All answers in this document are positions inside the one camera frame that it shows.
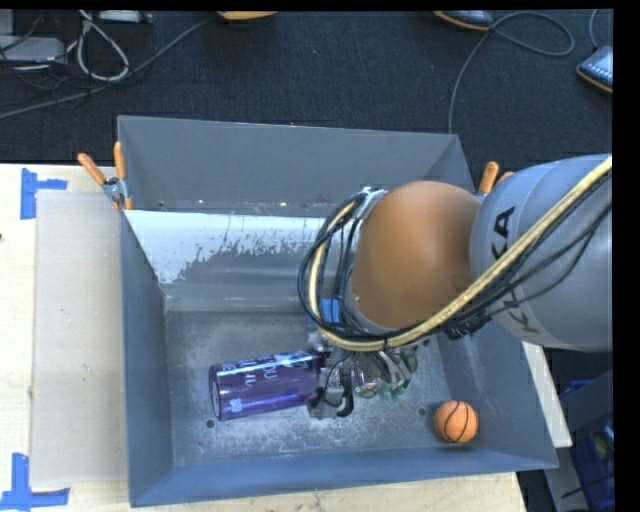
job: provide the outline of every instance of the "dark floor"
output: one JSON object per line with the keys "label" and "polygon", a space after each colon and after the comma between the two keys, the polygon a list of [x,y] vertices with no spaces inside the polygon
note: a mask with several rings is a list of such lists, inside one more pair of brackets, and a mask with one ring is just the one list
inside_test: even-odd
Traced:
{"label": "dark floor", "polygon": [[[33,27],[68,45],[80,31],[78,11],[14,12],[18,35]],[[102,25],[137,70],[121,84],[97,84],[75,59],[30,72],[0,60],[0,161],[75,164],[85,151],[112,165],[121,114],[455,133],[476,186],[489,160],[518,171],[610,153],[612,95],[575,68],[594,42],[613,45],[613,9],[490,12],[487,33],[431,11],[281,12],[236,25],[212,11],[153,11],[152,24]],[[85,50],[95,73],[120,69],[95,33]],[[611,367],[610,354],[547,358],[559,392]],[[528,512],[553,510],[540,472],[519,478]]]}

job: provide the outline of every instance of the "orange peg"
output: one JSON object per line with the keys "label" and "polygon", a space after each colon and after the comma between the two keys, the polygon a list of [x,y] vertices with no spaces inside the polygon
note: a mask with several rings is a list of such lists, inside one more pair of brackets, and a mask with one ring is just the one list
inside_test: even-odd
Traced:
{"label": "orange peg", "polygon": [[113,146],[113,160],[116,164],[116,174],[119,179],[127,177],[127,166],[124,163],[124,154],[122,153],[122,144],[120,141]]}
{"label": "orange peg", "polygon": [[102,186],[107,182],[104,173],[86,153],[78,153],[78,162],[89,172],[94,181]]}
{"label": "orange peg", "polygon": [[484,174],[478,187],[478,192],[482,194],[488,194],[493,189],[493,186],[500,171],[500,166],[496,162],[487,162],[484,168]]}

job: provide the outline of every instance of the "black cable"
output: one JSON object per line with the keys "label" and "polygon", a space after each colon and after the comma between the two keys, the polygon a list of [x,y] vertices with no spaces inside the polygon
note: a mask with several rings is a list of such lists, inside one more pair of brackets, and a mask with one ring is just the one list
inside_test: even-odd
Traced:
{"label": "black cable", "polygon": [[[152,47],[153,47],[152,55],[157,55],[158,41],[156,40],[156,34],[153,31],[152,25],[147,24],[147,26],[149,27],[149,32],[151,34],[151,41],[152,41]],[[137,85],[150,72],[155,62],[156,62],[155,60],[151,62],[148,66],[146,66],[146,69],[131,68],[129,74],[126,77],[124,77],[120,82],[118,82],[118,88],[120,89],[125,87],[133,87],[134,85]]]}
{"label": "black cable", "polygon": [[344,390],[342,393],[342,400],[338,405],[338,410],[336,415],[339,418],[345,418],[349,416],[353,412],[354,401],[353,401],[353,383],[351,382],[351,373],[345,373],[340,369],[340,384],[342,384],[342,389]]}
{"label": "black cable", "polygon": [[331,320],[334,321],[334,316],[333,316],[333,301],[335,300],[335,297],[339,297],[340,296],[340,289],[342,288],[341,286],[341,282],[340,282],[340,275],[343,273],[342,269],[343,266],[346,266],[347,264],[345,263],[345,260],[347,259],[347,253],[345,251],[345,245],[344,245],[344,229],[340,230],[340,250],[338,251],[338,265],[337,265],[337,270],[336,270],[336,277],[333,280],[333,291],[331,292],[331,302],[330,302],[330,307],[331,307]]}
{"label": "black cable", "polygon": [[0,108],[13,107],[15,105],[20,105],[21,103],[29,103],[30,101],[36,100],[39,97],[40,97],[39,95],[36,95],[36,96],[31,96],[30,98],[21,98],[15,101],[7,101],[6,103],[0,103]]}
{"label": "black cable", "polygon": [[[592,221],[589,224],[589,226],[587,226],[574,240],[569,242],[565,247],[556,251],[549,257],[545,258],[542,262],[539,262],[534,268],[527,271],[527,273],[520,276],[515,281],[512,281],[512,279],[516,277],[517,272],[520,270],[520,268],[522,268],[526,260],[531,256],[531,254],[533,254],[533,252],[537,250],[542,245],[542,243],[551,236],[551,234],[555,231],[555,229],[559,225],[561,225],[569,215],[571,215],[581,204],[584,203],[584,201],[586,201],[589,197],[591,197],[595,193],[595,191],[598,190],[601,186],[603,186],[609,179],[611,179],[610,173],[605,175],[602,179],[598,180],[598,182],[594,183],[587,191],[585,191],[584,194],[582,194],[582,196],[577,198],[569,208],[567,208],[561,215],[559,215],[547,227],[547,229],[545,229],[545,231],[541,233],[537,237],[537,239],[534,240],[503,273],[497,276],[492,283],[489,283],[487,285],[487,287],[483,291],[482,299],[480,301],[473,301],[473,300],[470,301],[469,304],[467,304],[459,312],[453,315],[453,317],[447,320],[447,322],[445,322],[443,325],[440,325],[434,328],[433,330],[431,330],[428,333],[428,336],[431,336],[439,332],[456,332],[457,330],[460,330],[460,332],[464,332],[463,329],[465,328],[465,325],[468,325],[469,322],[474,321],[474,319],[477,320],[474,323],[474,325],[475,324],[477,324],[477,326],[482,325],[482,318],[479,315],[486,316],[487,315],[486,309],[489,306],[491,306],[492,304],[495,304],[500,298],[504,297],[505,294],[509,293],[510,290],[519,286],[527,279],[530,279],[535,274],[541,272],[544,268],[547,268],[550,264],[552,264],[554,261],[557,261],[558,258],[566,254],[569,250],[574,248],[577,244],[579,244],[582,241],[583,244],[579,248],[577,255],[575,255],[575,257],[572,260],[572,263],[569,265],[569,268],[566,269],[561,276],[556,278],[553,283],[551,283],[544,289],[535,292],[531,296],[527,297],[526,299],[522,299],[517,303],[524,302],[525,300],[531,300],[532,298],[537,297],[543,293],[546,293],[553,287],[560,284],[571,273],[573,268],[575,268],[575,265],[577,265],[577,262],[580,260],[582,254],[586,250],[586,247],[588,246],[589,241],[591,240],[593,234],[595,233],[595,230],[600,225],[604,217],[611,210],[611,205],[608,205],[594,219],[594,221]],[[366,332],[362,328],[362,326],[358,324],[357,321],[354,321],[354,322],[347,321],[346,323],[336,324],[335,322],[328,322],[326,318],[323,317],[323,315],[318,316],[314,314],[309,304],[306,301],[306,294],[304,293],[304,276],[306,275],[307,267],[309,266],[311,259],[313,258],[316,251],[319,250],[320,246],[324,242],[326,242],[329,238],[332,238],[333,236],[335,236],[337,231],[343,229],[346,223],[348,223],[351,220],[350,216],[353,214],[353,210],[352,212],[350,212],[349,215],[346,215],[339,223],[337,223],[332,230],[330,230],[329,232],[321,231],[318,234],[316,243],[312,246],[311,250],[305,255],[305,258],[303,259],[303,263],[300,267],[300,272],[298,274],[298,293],[300,295],[300,299],[305,308],[305,311],[309,314],[310,318],[318,326],[324,328],[325,330],[339,334],[341,337],[345,339],[349,339],[350,341],[363,341],[363,342],[383,341],[390,336],[397,336],[413,329],[414,327],[419,325],[420,322],[416,323],[415,325],[405,327],[402,329],[390,330],[385,333],[373,335],[371,333]],[[327,219],[327,221],[325,222],[325,226],[329,225],[334,219],[335,219],[335,214]],[[322,261],[324,265],[326,263],[326,253],[323,255]],[[324,272],[324,269],[321,268],[319,276],[323,272]],[[319,301],[318,302],[319,304],[322,303],[321,295],[317,297],[317,300]],[[494,311],[491,314],[492,315],[497,314],[498,312],[501,312],[501,311],[503,311],[503,309]]]}
{"label": "black cable", "polygon": [[[349,236],[347,238],[347,246],[345,248],[345,257],[344,257],[344,263],[342,265],[342,268],[339,267],[339,271],[337,273],[336,276],[336,282],[338,283],[338,289],[336,290],[335,294],[334,294],[334,300],[336,300],[338,302],[339,305],[339,311],[340,311],[340,316],[341,319],[345,319],[346,315],[345,312],[347,311],[347,308],[344,307],[344,300],[345,300],[345,296],[347,294],[347,282],[349,280],[349,276],[350,276],[350,269],[352,268],[352,256],[351,253],[353,251],[353,242],[355,239],[355,235],[358,232],[358,227],[360,226],[360,223],[362,222],[362,219],[358,219],[356,221],[354,221],[351,225],[351,230],[349,231]],[[357,322],[355,320],[355,318],[353,318],[353,315],[350,315],[352,321],[355,321],[356,324],[358,325],[358,327],[362,330],[362,326],[359,324],[359,322]]]}
{"label": "black cable", "polygon": [[64,102],[58,103],[56,101],[56,106],[58,108],[60,108],[61,110],[74,110],[74,109],[78,108],[79,106],[85,105],[89,101],[89,99],[91,98],[91,94],[89,94],[89,93],[91,93],[91,91],[95,87],[95,85],[90,83],[91,79],[89,77],[85,76],[84,77],[84,81],[89,82],[89,85],[82,86],[81,84],[74,84],[71,81],[74,78],[78,78],[78,77],[66,76],[66,77],[61,78],[60,80],[58,80],[58,82],[56,83],[55,87],[51,90],[52,95],[54,95],[54,97],[55,97],[55,94],[58,91],[58,89],[61,88],[62,85],[65,84],[65,82],[68,81],[69,82],[68,83],[68,87],[72,87],[74,89],[80,89],[80,90],[85,91],[85,94],[83,94],[82,98],[79,98],[82,101],[79,103],[79,105],[76,105],[75,107],[69,107],[69,108],[68,107],[64,107],[63,106]]}
{"label": "black cable", "polygon": [[[59,26],[59,22],[57,21],[57,18],[54,17],[54,20],[56,20],[56,23]],[[151,38],[152,38],[152,41],[153,41],[153,52],[152,52],[152,54],[155,55],[158,52],[158,50],[157,50],[157,43],[156,43],[156,40],[155,40],[155,34],[154,34],[153,30],[151,30]],[[59,57],[66,57],[67,53],[74,47],[74,45],[69,46],[63,55],[55,57],[55,59],[57,59]],[[34,82],[31,82],[31,81],[27,80],[24,77],[24,75],[26,74],[26,71],[43,71],[42,69],[38,69],[38,70],[28,69],[28,68],[25,69],[24,67],[21,67],[21,66],[12,66],[12,65],[10,65],[10,68],[11,68],[11,71],[16,74],[17,78],[19,78],[20,80],[25,82],[27,85],[30,85],[31,87],[36,88],[36,89],[41,89],[41,90],[44,90],[44,91],[47,91],[47,92],[52,92],[52,93],[55,93],[56,91],[58,91],[63,84],[71,86],[71,87],[74,87],[76,89],[81,89],[81,90],[90,92],[91,89],[96,88],[96,83],[98,83],[98,84],[104,84],[105,83],[104,80],[98,80],[97,78],[95,78],[93,76],[93,73],[89,69],[88,70],[89,73],[84,73],[83,76],[82,76],[83,79],[86,79],[86,84],[87,85],[85,85],[83,83],[80,83],[80,84],[76,85],[76,84],[71,82],[71,80],[73,80],[76,77],[74,77],[72,75],[68,75],[66,77],[60,78],[56,74],[54,74],[54,73],[52,73],[50,71],[49,66],[46,66],[44,71],[47,71],[48,76],[54,77],[57,80],[57,82],[56,82],[55,85],[53,85],[51,87],[44,87],[44,86],[40,86],[39,84],[36,84]],[[134,70],[133,68],[129,68],[129,72],[125,76],[123,76],[122,78],[120,78],[118,80],[111,80],[111,81],[109,81],[109,84],[118,85],[119,87],[133,86],[137,82],[140,81],[141,76],[143,76],[142,73],[136,72],[136,70]]]}
{"label": "black cable", "polygon": [[[531,45],[528,45],[522,41],[520,41],[519,39],[516,39],[504,32],[501,32],[499,30],[496,30],[496,28],[501,25],[502,23],[504,23],[505,21],[515,18],[517,16],[535,16],[535,17],[540,17],[540,18],[544,18],[546,20],[551,21],[553,24],[559,26],[564,33],[567,35],[568,39],[569,39],[569,48],[567,48],[566,50],[560,51],[560,52],[551,52],[551,51],[547,51],[547,50],[543,50],[540,48],[535,48]],[[498,21],[496,21],[493,25],[491,25],[490,29],[488,31],[485,32],[485,34],[482,36],[482,38],[476,43],[475,47],[473,48],[473,50],[471,50],[471,53],[469,54],[469,56],[467,57],[467,59],[465,60],[464,64],[462,65],[462,68],[460,69],[460,72],[458,73],[458,77],[456,78],[456,81],[454,83],[453,86],[453,92],[451,93],[451,100],[449,102],[449,117],[448,117],[448,122],[447,122],[447,126],[448,126],[448,132],[449,133],[453,133],[453,105],[455,103],[455,99],[456,99],[456,95],[458,93],[458,87],[460,85],[460,82],[462,80],[462,76],[464,75],[464,72],[467,69],[467,66],[469,65],[469,63],[471,62],[471,60],[473,59],[473,56],[476,54],[476,52],[478,51],[478,49],[480,48],[480,46],[482,45],[482,43],[484,43],[487,39],[487,37],[489,36],[489,34],[491,32],[494,32],[502,37],[504,37],[505,39],[508,39],[509,41],[515,43],[518,46],[522,46],[523,48],[530,50],[532,52],[535,53],[539,53],[542,55],[547,55],[550,57],[564,57],[565,55],[568,55],[569,53],[571,53],[571,51],[573,50],[574,47],[574,40],[573,40],[573,36],[571,35],[571,32],[569,32],[569,29],[567,29],[562,23],[560,23],[558,20],[552,18],[551,16],[548,16],[546,14],[540,13],[540,12],[533,12],[533,11],[520,11],[520,12],[515,12],[512,14],[508,14],[502,18],[500,18]]]}
{"label": "black cable", "polygon": [[320,263],[320,272],[318,274],[318,285],[316,286],[316,301],[318,302],[318,308],[320,311],[320,317],[325,323],[332,324],[333,321],[329,321],[326,319],[324,315],[323,299],[322,299],[322,289],[324,287],[324,271],[327,267],[327,261],[329,260],[329,252],[331,251],[331,243],[333,242],[333,236],[330,236],[326,241],[326,246],[322,254],[322,260]]}
{"label": "black cable", "polygon": [[569,492],[565,492],[562,496],[560,496],[561,498],[568,498],[569,496],[572,496],[580,491],[583,491],[584,489],[586,489],[587,487],[591,487],[592,485],[595,484],[599,484],[600,482],[604,482],[605,480],[608,480],[609,478],[613,478],[615,475],[613,472],[607,474],[607,475],[602,475],[590,482],[587,482],[584,485],[581,485],[580,487],[578,487],[577,489],[574,489],[573,491],[569,491]]}
{"label": "black cable", "polygon": [[[27,72],[46,71],[47,69],[49,69],[51,65],[51,61],[57,61],[63,57],[66,57],[66,52],[61,55],[48,57],[45,60],[33,61],[29,63],[13,63],[10,61],[9,57],[7,57],[6,52],[27,41],[33,35],[33,32],[35,31],[37,26],[40,24],[40,22],[42,22],[44,15],[47,14],[48,12],[49,12],[48,9],[42,10],[38,15],[38,17],[31,24],[31,27],[29,28],[29,30],[27,30],[27,32],[24,35],[20,36],[20,38],[12,41],[8,45],[0,48],[0,57],[2,57],[2,59],[6,62],[7,67],[10,69],[11,73],[13,73],[15,76],[20,78],[27,85],[36,89],[46,89],[46,88],[40,87],[38,84],[29,82],[28,80],[23,78],[21,74],[25,74]],[[56,21],[56,24],[59,26],[59,23],[55,16],[53,17],[53,19]]]}
{"label": "black cable", "polygon": [[[191,33],[195,32],[197,29],[203,27],[207,23],[210,23],[214,19],[215,19],[214,17],[207,18],[206,20],[203,20],[203,21],[201,21],[199,23],[196,23],[191,28],[185,30],[182,34],[180,34],[173,41],[171,41],[169,44],[167,44],[158,53],[156,53],[155,55],[153,55],[152,57],[147,59],[145,62],[143,62],[140,66],[137,66],[136,68],[132,68],[133,72],[142,71],[147,66],[153,64],[164,53],[166,53],[168,50],[173,48],[176,44],[178,44],[180,41],[182,41],[185,37],[187,37]],[[9,117],[17,116],[17,115],[20,115],[20,114],[25,114],[27,112],[33,112],[35,110],[40,110],[40,109],[51,107],[51,106],[55,106],[55,105],[59,106],[60,104],[68,103],[70,101],[75,101],[75,100],[82,99],[82,98],[89,98],[89,96],[91,94],[102,92],[105,89],[113,87],[114,85],[115,84],[103,84],[103,85],[97,86],[97,87],[95,87],[93,89],[90,89],[88,91],[77,93],[77,94],[71,94],[71,95],[66,96],[64,98],[61,98],[61,99],[45,101],[45,102],[42,102],[42,103],[38,103],[37,105],[31,105],[29,107],[24,107],[24,108],[20,108],[20,109],[16,109],[16,110],[10,111],[10,112],[5,112],[4,114],[0,114],[0,119],[7,119]]]}
{"label": "black cable", "polygon": [[[565,273],[564,276],[561,276],[562,279],[558,278],[557,280],[555,280],[552,283],[552,285],[550,285],[549,287],[546,287],[543,290],[540,290],[540,291],[536,292],[532,296],[529,296],[529,297],[527,297],[525,299],[522,299],[522,300],[519,300],[519,301],[510,302],[510,306],[509,307],[513,307],[514,305],[520,304],[521,302],[524,302],[526,300],[531,300],[532,298],[537,297],[537,296],[541,295],[542,293],[546,293],[552,287],[555,287],[558,284],[560,284],[560,282],[562,280],[564,280],[570,274],[570,271],[573,270],[573,268],[577,264],[580,256],[582,255],[582,253],[586,249],[586,245],[588,245],[588,241],[593,236],[593,233],[595,232],[596,228],[602,222],[602,220],[608,214],[608,212],[611,210],[611,205],[610,204],[594,219],[594,221],[591,224],[589,224],[589,226],[587,228],[585,228],[583,230],[583,232],[576,239],[574,239],[572,242],[567,244],[563,249],[560,249],[559,251],[553,253],[552,255],[550,255],[548,258],[546,258],[542,262],[538,263],[538,265],[536,265],[533,269],[530,269],[526,274],[524,274],[523,276],[518,278],[515,282],[511,282],[511,279],[513,277],[515,277],[517,272],[520,270],[520,268],[526,262],[527,258],[538,247],[540,247],[542,245],[542,243],[547,238],[549,238],[549,236],[551,236],[551,234],[555,231],[555,229],[560,224],[562,224],[562,222],[564,222],[564,220],[569,215],[571,215],[571,213],[573,213],[578,208],[578,206],[580,206],[580,204],[582,204],[584,201],[586,201],[588,199],[588,197],[593,195],[593,193],[595,193],[595,191],[600,186],[602,186],[604,183],[606,183],[606,180],[610,179],[610,177],[611,177],[611,175],[605,176],[604,180],[600,180],[597,183],[595,183],[593,187],[591,187],[585,194],[583,194],[580,198],[578,198],[571,205],[570,208],[568,208],[565,212],[563,212],[562,215],[560,215],[543,233],[540,234],[540,236],[538,237],[538,239],[535,242],[533,242],[529,247],[527,247],[527,249],[522,253],[522,255],[516,261],[514,261],[512,263],[512,265],[510,265],[509,268],[507,268],[505,270],[505,272],[502,273],[501,276],[499,276],[499,279],[494,280],[494,282],[492,282],[487,288],[485,288],[485,291],[482,294],[482,300],[480,300],[480,301],[472,301],[470,304],[468,304],[467,306],[462,308],[458,313],[456,313],[454,315],[454,317],[450,321],[447,322],[447,325],[450,325],[450,326],[460,325],[460,324],[463,324],[465,321],[468,321],[470,318],[472,318],[476,314],[483,314],[485,312],[485,310],[489,306],[491,306],[492,304],[497,302],[501,297],[503,297],[506,294],[508,294],[509,292],[511,292],[513,289],[515,289],[517,286],[521,285],[527,279],[530,279],[533,275],[535,275],[538,272],[542,271],[548,265],[550,265],[551,263],[556,261],[558,258],[560,258],[564,254],[566,254],[566,252],[571,250],[573,247],[575,247],[575,245],[577,245],[581,240],[583,240],[585,237],[587,237],[588,238],[587,242],[585,244],[583,244],[582,249],[579,250],[577,258],[574,259],[572,265],[570,265],[569,270]],[[491,312],[491,314],[494,315],[494,314],[497,314],[498,312],[501,312],[501,311],[503,311],[503,309],[502,310],[498,310],[498,311],[493,311],[493,312]]]}
{"label": "black cable", "polygon": [[357,204],[355,206],[357,206],[358,204],[360,204],[362,202],[362,200],[367,196],[366,192],[360,191],[360,192],[356,192],[355,194],[352,194],[350,197],[348,197],[347,199],[345,199],[340,205],[338,205],[333,213],[331,215],[329,215],[325,221],[322,223],[322,226],[320,227],[320,229],[318,230],[318,235],[317,237],[322,236],[328,229],[329,225],[335,220],[336,216],[338,215],[338,213],[340,213],[340,211],[343,208],[346,208],[347,205],[349,205],[349,203],[351,202],[356,202]]}
{"label": "black cable", "polygon": [[[58,21],[57,17],[55,17],[55,16],[54,16],[54,17],[53,17],[53,19],[54,19],[54,21],[56,22],[56,25],[60,28],[60,22]],[[157,41],[156,41],[156,37],[155,37],[155,33],[154,33],[153,29],[152,29],[152,25],[150,25],[150,24],[146,24],[146,25],[149,27],[149,31],[150,31],[150,35],[151,35],[151,40],[152,40],[152,52],[151,52],[151,54],[152,54],[152,55],[155,55],[155,54],[157,54],[157,53],[158,53],[158,45],[157,45]],[[47,58],[46,60],[35,61],[35,64],[36,64],[36,65],[40,64],[40,66],[39,66],[39,67],[34,67],[34,66],[31,66],[31,65],[27,67],[27,66],[25,66],[25,65],[23,65],[23,64],[13,65],[13,64],[11,64],[11,63],[8,61],[8,59],[7,59],[4,55],[2,55],[2,56],[4,57],[4,59],[5,59],[5,60],[7,61],[7,63],[9,64],[9,68],[10,68],[10,70],[11,70],[14,74],[16,74],[16,76],[17,76],[19,79],[21,79],[22,81],[24,81],[25,83],[27,83],[27,85],[30,85],[30,86],[31,86],[31,87],[33,87],[33,88],[39,88],[39,89],[47,90],[47,88],[39,87],[39,86],[38,86],[38,84],[35,84],[35,83],[33,83],[33,82],[30,82],[30,81],[26,80],[25,78],[23,78],[23,77],[22,77],[22,75],[28,74],[28,72],[42,72],[42,71],[45,71],[45,72],[47,72],[49,75],[51,75],[51,76],[53,76],[53,77],[55,77],[55,78],[58,78],[58,80],[60,80],[61,82],[65,81],[65,80],[68,80],[68,79],[69,79],[69,77],[65,77],[65,78],[63,78],[63,79],[60,79],[60,78],[59,78],[59,77],[57,77],[54,73],[52,73],[52,72],[51,72],[51,62],[50,62],[50,61],[52,61],[52,60],[57,61],[57,60],[59,60],[59,59],[61,59],[61,58],[63,58],[63,57],[64,57],[65,59],[67,58],[68,53],[71,51],[71,49],[74,47],[74,45],[70,45],[70,46],[69,46],[69,45],[65,45],[65,46],[66,46],[66,48],[67,48],[67,49],[65,50],[65,52],[64,52],[63,54],[61,54],[61,55],[57,55],[57,56],[55,56],[55,57],[49,57],[49,58]],[[114,61],[112,61],[112,60],[105,60],[104,62],[109,62],[109,63],[111,63],[111,62],[114,62]],[[98,80],[98,79],[94,78],[94,77],[92,76],[92,75],[93,75],[93,72],[91,71],[91,69],[90,69],[90,68],[88,69],[88,71],[89,71],[89,73],[83,73],[83,75],[89,78],[89,83],[90,83],[91,85],[89,85],[89,86],[78,86],[77,88],[79,88],[79,89],[84,89],[84,90],[88,90],[88,89],[90,89],[90,88],[92,88],[92,87],[96,87],[96,84],[104,84],[104,83],[105,83],[105,82],[104,82],[104,80]],[[141,73],[141,72],[136,72],[136,70],[135,70],[135,69],[133,69],[133,68],[129,68],[129,72],[128,72],[125,76],[123,76],[123,77],[122,77],[121,79],[119,79],[119,80],[111,80],[111,81],[110,81],[110,83],[112,83],[112,84],[114,84],[114,85],[115,85],[115,84],[117,84],[117,85],[118,85],[119,87],[121,87],[121,88],[122,88],[122,87],[130,87],[130,86],[134,86],[134,85],[136,85],[136,84],[137,84],[137,83],[142,79],[142,77],[143,77],[143,76],[144,76],[144,74],[143,74],[143,73]],[[56,85],[52,86],[49,90],[50,90],[50,91],[55,91],[55,90],[59,89],[59,86],[60,86],[60,85],[61,85],[60,83],[56,83]]]}
{"label": "black cable", "polygon": [[355,354],[355,352],[346,352],[345,355],[343,355],[340,360],[336,361],[333,365],[331,365],[331,368],[329,369],[329,372],[327,373],[327,383],[324,387],[322,386],[318,386],[318,388],[316,389],[317,395],[315,397],[315,399],[313,399],[311,402],[309,402],[309,405],[312,408],[317,407],[320,402],[324,402],[329,404],[331,407],[339,407],[340,403],[334,404],[331,403],[329,400],[327,400],[326,397],[326,390],[327,390],[327,385],[329,384],[329,380],[331,379],[331,375],[333,374],[333,372],[336,370],[336,368],[338,368],[339,365],[341,365],[342,363],[344,363],[347,359],[349,359],[350,357],[352,357]]}
{"label": "black cable", "polygon": [[0,57],[2,57],[2,59],[7,63],[9,69],[11,69],[11,72],[14,74],[14,76],[16,78],[18,78],[19,80],[21,80],[22,82],[24,82],[25,84],[27,84],[29,87],[32,87],[34,89],[44,90],[44,91],[47,91],[47,92],[51,91],[51,89],[52,89],[51,86],[46,86],[45,87],[43,85],[39,85],[39,84],[36,84],[34,82],[31,82],[30,80],[27,80],[25,78],[25,73],[27,71],[29,71],[29,70],[22,70],[21,71],[19,69],[19,66],[12,64],[11,61],[9,60],[9,58],[7,57],[6,52],[4,50],[0,50]]}
{"label": "black cable", "polygon": [[[502,311],[505,311],[507,309],[510,309],[516,305],[519,305],[523,302],[527,302],[530,301],[532,299],[535,299],[536,297],[539,297],[545,293],[547,293],[549,290],[555,288],[556,286],[558,286],[560,283],[562,283],[562,281],[564,281],[573,271],[573,269],[576,267],[576,265],[578,264],[578,261],[580,261],[580,258],[582,257],[582,255],[584,254],[585,250],[587,249],[589,242],[591,241],[591,239],[593,238],[597,227],[600,225],[600,223],[602,222],[602,220],[604,219],[604,217],[611,211],[611,205],[609,205],[608,208],[606,208],[606,210],[603,212],[603,214],[601,214],[598,219],[596,219],[596,221],[594,221],[594,223],[590,226],[590,228],[588,229],[588,231],[582,235],[582,238],[584,238],[584,241],[582,243],[582,246],[580,247],[580,249],[578,250],[578,253],[574,256],[572,262],[570,265],[568,265],[568,267],[565,269],[565,271],[558,276],[556,279],[554,279],[554,281],[550,284],[548,284],[547,286],[545,286],[544,288],[538,290],[537,292],[524,297],[523,299],[517,300],[517,301],[513,301],[510,303],[509,306],[503,306],[500,309],[497,309],[495,311],[491,311],[491,315],[497,315],[498,313],[501,313]],[[541,271],[543,268],[546,268],[549,264],[553,263],[554,261],[556,261],[558,258],[560,258],[562,255],[566,254],[566,252],[568,252],[570,249],[572,249],[574,247],[574,244],[568,246],[567,248],[565,248],[565,250],[562,251],[558,251],[559,254],[554,254],[552,255],[550,258],[548,258],[547,262],[542,262],[538,267],[536,267],[535,269],[532,269],[530,272],[528,272],[526,275],[522,276],[520,279],[518,279],[517,281],[515,281],[514,283],[512,283],[509,287],[509,289],[507,290],[507,293],[516,288],[517,286],[519,286],[520,284],[522,284],[522,282],[526,281],[527,279],[529,279],[532,275],[538,273],[539,271]]]}
{"label": "black cable", "polygon": [[[346,247],[341,246],[340,248],[340,259],[337,266],[336,276],[334,278],[333,292],[331,294],[331,298],[329,299],[332,305],[334,301],[337,301],[339,305],[342,305],[342,298],[344,297],[344,288],[346,283],[347,271],[351,266],[351,258],[349,256],[353,246],[353,239],[355,237],[355,233],[357,231],[358,225],[360,224],[360,221],[361,221],[360,219],[355,219],[350,221],[352,224],[351,224],[351,229],[349,231]],[[343,228],[340,229],[341,240],[344,238],[344,227],[346,227],[346,224],[348,224],[348,222],[345,222]],[[326,264],[329,257],[329,251],[330,251],[330,243],[328,243],[327,246],[325,247],[323,258],[320,263],[320,274],[319,274],[320,279],[318,280],[319,284],[324,281],[324,273],[325,273]],[[318,301],[320,304],[322,303],[321,296],[318,296]]]}

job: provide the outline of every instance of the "small orange ball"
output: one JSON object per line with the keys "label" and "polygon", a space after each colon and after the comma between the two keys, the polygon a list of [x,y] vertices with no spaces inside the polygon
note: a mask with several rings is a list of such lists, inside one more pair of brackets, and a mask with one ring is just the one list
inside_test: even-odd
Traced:
{"label": "small orange ball", "polygon": [[443,403],[434,417],[436,432],[450,443],[466,443],[478,432],[478,415],[468,403],[449,400]]}

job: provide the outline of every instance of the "purple can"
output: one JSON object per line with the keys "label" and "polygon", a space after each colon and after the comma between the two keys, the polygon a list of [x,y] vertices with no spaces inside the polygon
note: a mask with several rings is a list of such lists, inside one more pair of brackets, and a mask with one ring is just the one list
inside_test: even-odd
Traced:
{"label": "purple can", "polygon": [[209,391],[220,421],[306,405],[316,397],[325,357],[299,350],[215,364]]}

